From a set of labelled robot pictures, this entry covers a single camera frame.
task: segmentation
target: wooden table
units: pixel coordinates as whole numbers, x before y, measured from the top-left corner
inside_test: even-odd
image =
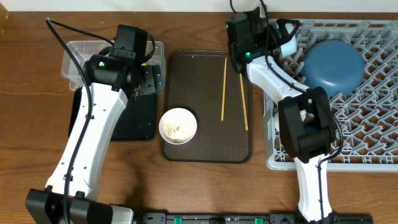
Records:
[[[177,49],[227,50],[224,23],[230,15],[10,13],[0,41],[0,223],[33,222],[25,208],[28,190],[45,187],[68,141],[73,92],[69,81],[60,77],[63,49],[47,28],[46,17],[109,39],[118,24],[138,26],[164,43],[168,58]],[[398,14],[271,13],[270,17],[393,20]],[[57,30],[66,42],[92,39]],[[174,213],[294,211],[299,200],[297,175],[265,166],[262,91],[254,87],[253,94],[254,155],[249,162],[169,162],[160,155],[158,133],[152,141],[112,142],[98,201]],[[370,214],[376,223],[398,220],[398,174],[329,172],[328,187],[338,213]]]

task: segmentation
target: dark brown serving tray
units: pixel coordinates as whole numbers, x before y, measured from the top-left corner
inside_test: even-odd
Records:
[[[221,121],[224,86],[224,118]],[[190,110],[198,121],[187,143],[160,143],[171,161],[242,163],[252,155],[252,87],[243,79],[248,130],[246,130],[240,74],[233,70],[227,52],[179,50],[169,60],[165,87],[165,112]]]

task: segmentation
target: rice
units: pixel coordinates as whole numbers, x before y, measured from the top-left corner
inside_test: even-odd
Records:
[[[192,138],[196,128],[190,123],[169,121],[164,125],[164,134],[173,143],[183,143]]]

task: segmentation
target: gray dish rack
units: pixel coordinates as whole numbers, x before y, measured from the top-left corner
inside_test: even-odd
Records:
[[[328,170],[397,172],[398,21],[300,21],[298,51],[280,61],[282,69],[297,80],[304,81],[299,73],[306,51],[324,40],[350,43],[366,62],[361,86],[351,95],[337,94],[330,100],[343,130],[344,147],[328,164]],[[275,130],[274,110],[273,101],[264,93],[266,165],[273,170],[295,170],[293,159],[285,153]]]

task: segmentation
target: transparent container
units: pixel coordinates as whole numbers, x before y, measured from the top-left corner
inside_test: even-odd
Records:
[[[79,65],[83,68],[85,62],[91,58],[92,55],[98,54],[100,50],[104,49],[110,44],[103,40],[85,40],[85,41],[70,41],[67,44],[68,48],[76,57]],[[152,50],[152,42],[147,42],[146,53]],[[159,65],[163,76],[163,83],[166,76],[166,63],[164,58],[164,46],[162,42],[155,41],[155,52],[152,58],[147,62],[148,65]],[[70,80],[69,88],[73,91],[83,86],[83,81],[78,73],[78,70],[70,60],[69,55],[64,52],[61,66],[61,76]]]

